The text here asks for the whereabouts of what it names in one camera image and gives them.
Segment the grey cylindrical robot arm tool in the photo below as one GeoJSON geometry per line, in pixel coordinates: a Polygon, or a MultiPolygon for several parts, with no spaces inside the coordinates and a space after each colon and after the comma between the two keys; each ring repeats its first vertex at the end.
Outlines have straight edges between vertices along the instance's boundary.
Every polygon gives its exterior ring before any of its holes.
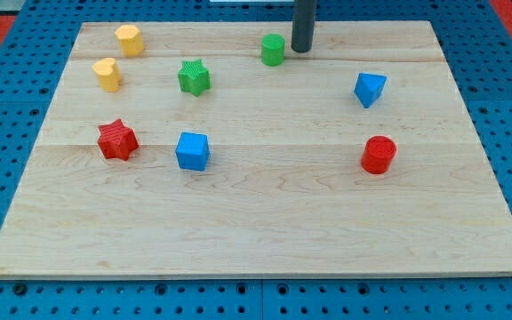
{"type": "Polygon", "coordinates": [[[294,0],[291,48],[298,53],[312,48],[317,0],[294,0]]]}

